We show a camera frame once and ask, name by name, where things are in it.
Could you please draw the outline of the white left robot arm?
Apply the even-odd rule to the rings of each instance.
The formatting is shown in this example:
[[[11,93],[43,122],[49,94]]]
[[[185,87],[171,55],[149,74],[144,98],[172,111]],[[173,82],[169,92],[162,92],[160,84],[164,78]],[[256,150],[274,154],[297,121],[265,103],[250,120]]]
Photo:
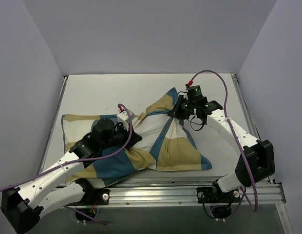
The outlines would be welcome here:
[[[119,147],[128,149],[142,137],[124,121],[114,123],[100,119],[92,130],[77,141],[64,156],[39,177],[2,192],[1,211],[16,233],[31,230],[46,214],[71,203],[89,204],[94,197],[92,184],[80,178],[58,189],[65,179],[102,159],[103,151]]]

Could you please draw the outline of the checked blue tan pillowcase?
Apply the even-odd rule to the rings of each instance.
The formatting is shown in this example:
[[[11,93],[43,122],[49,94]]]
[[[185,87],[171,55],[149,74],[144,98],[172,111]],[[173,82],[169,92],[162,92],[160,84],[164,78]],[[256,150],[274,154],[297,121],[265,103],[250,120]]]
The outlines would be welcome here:
[[[168,116],[177,103],[175,88],[133,119],[134,132],[142,140],[116,156],[97,160],[86,169],[67,178],[68,184],[84,178],[98,188],[120,182],[137,171],[210,170],[211,162],[197,150],[184,122]]]

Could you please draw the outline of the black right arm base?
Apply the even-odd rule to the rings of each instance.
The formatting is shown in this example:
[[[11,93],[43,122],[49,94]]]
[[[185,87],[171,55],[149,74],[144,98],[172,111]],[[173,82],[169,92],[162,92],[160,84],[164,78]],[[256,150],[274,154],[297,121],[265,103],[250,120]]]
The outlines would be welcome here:
[[[230,203],[241,200],[238,190],[223,193],[214,187],[198,187],[196,193],[198,203]]]

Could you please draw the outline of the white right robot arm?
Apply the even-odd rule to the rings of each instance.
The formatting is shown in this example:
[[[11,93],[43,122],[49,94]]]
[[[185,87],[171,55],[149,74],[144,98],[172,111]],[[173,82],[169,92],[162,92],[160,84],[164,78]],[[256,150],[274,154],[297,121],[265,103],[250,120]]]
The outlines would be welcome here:
[[[180,95],[170,117],[186,120],[199,118],[211,127],[239,154],[235,170],[218,179],[211,189],[212,197],[223,201],[229,192],[242,186],[251,187],[275,173],[274,149],[269,140],[259,140],[227,114],[226,106],[208,101],[199,85],[186,85],[186,96]]]

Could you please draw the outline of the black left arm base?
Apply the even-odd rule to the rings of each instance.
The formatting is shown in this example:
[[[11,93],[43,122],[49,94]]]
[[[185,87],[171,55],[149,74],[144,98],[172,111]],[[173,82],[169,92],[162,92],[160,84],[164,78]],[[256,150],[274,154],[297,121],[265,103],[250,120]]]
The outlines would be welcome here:
[[[92,192],[86,192],[80,201],[70,203],[69,206],[108,205],[109,199],[109,189],[94,189]]]

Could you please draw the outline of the white pillow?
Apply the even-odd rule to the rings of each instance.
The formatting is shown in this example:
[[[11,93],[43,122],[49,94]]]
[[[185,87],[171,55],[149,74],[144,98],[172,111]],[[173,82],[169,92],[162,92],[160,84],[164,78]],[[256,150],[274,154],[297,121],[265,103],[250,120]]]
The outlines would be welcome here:
[[[165,114],[145,116],[142,120],[134,118],[133,129],[143,139],[133,148],[149,152],[168,120],[169,117]]]

